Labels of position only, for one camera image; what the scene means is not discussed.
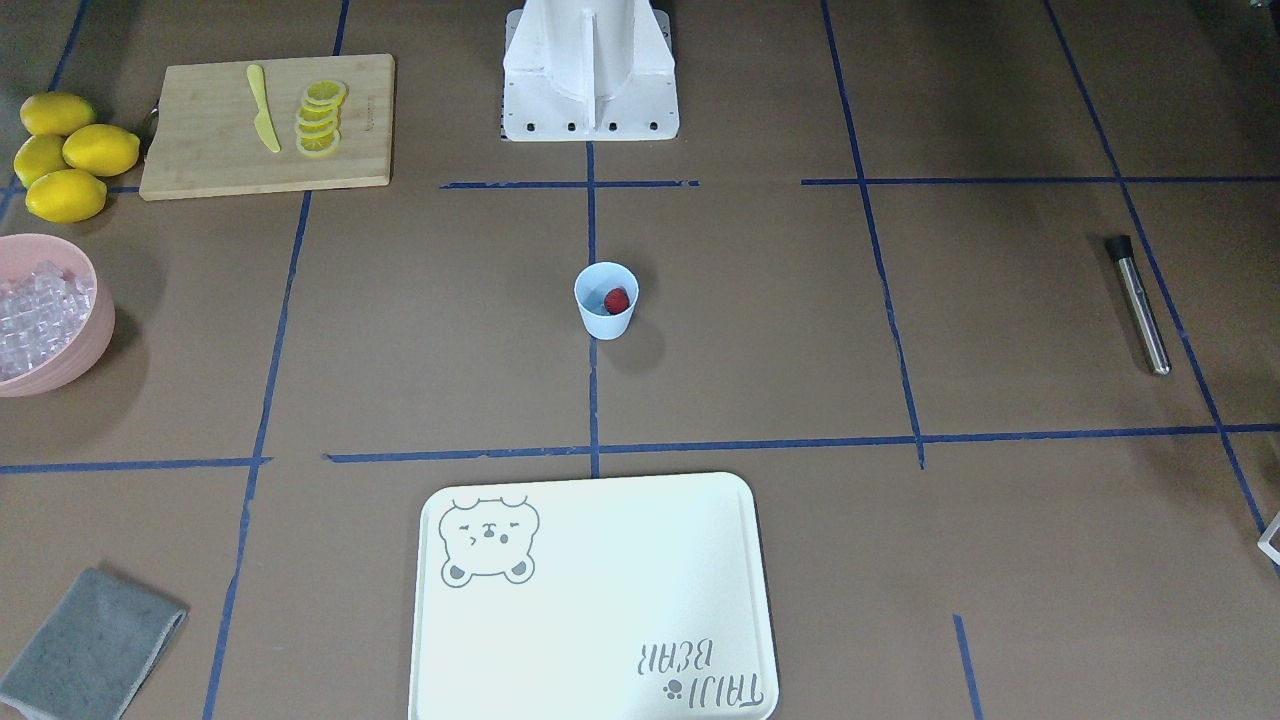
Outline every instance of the lemon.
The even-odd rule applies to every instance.
[[[326,122],[326,123],[324,123],[321,126],[315,126],[315,127],[298,123],[298,124],[293,126],[293,135],[296,135],[298,137],[302,137],[302,138],[316,138],[316,137],[326,136],[326,135],[332,133],[335,129],[338,129],[338,123],[335,123],[333,120],[329,120],[329,122]]]
[[[96,119],[92,105],[70,92],[38,92],[18,110],[23,127],[31,135],[68,135]]]
[[[106,205],[106,183],[76,168],[55,170],[27,190],[27,210],[50,223],[87,220]]]
[[[109,178],[138,164],[138,136],[115,126],[84,126],[63,145],[63,159],[73,168]]]
[[[340,105],[347,97],[347,83],[337,79],[321,79],[307,86],[302,102],[312,108],[332,108]]]
[[[333,133],[325,133],[320,137],[298,136],[296,145],[298,152],[306,158],[324,158],[332,155],[338,149],[339,142],[342,142],[342,133],[333,131]]]
[[[337,106],[316,109],[303,102],[298,109],[297,120],[300,126],[317,126],[337,119]]]
[[[44,176],[54,170],[65,170],[63,161],[63,136],[33,135],[27,138],[13,156],[13,172],[22,181],[22,187],[31,187]]]

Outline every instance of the white metal plate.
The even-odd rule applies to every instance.
[[[737,475],[451,487],[420,533],[410,720],[763,720],[777,706]]]

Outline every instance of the cup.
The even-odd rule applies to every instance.
[[[609,315],[604,309],[604,296],[618,287],[626,291],[631,305],[617,315]],[[595,263],[577,274],[573,282],[573,297],[577,300],[577,311],[582,315],[586,332],[596,340],[613,340],[626,332],[631,323],[631,313],[640,300],[640,283],[631,270],[617,263]]]

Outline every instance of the bear face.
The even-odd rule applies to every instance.
[[[530,551],[539,518],[526,500],[518,503],[481,500],[470,506],[454,503],[444,511],[440,516],[444,584],[461,588],[476,575],[503,575],[520,584],[532,577]]]

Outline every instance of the red fruit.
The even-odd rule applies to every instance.
[[[621,287],[616,287],[604,296],[604,311],[609,315],[617,315],[625,313],[627,307],[631,307],[631,299],[627,297],[627,291]]]

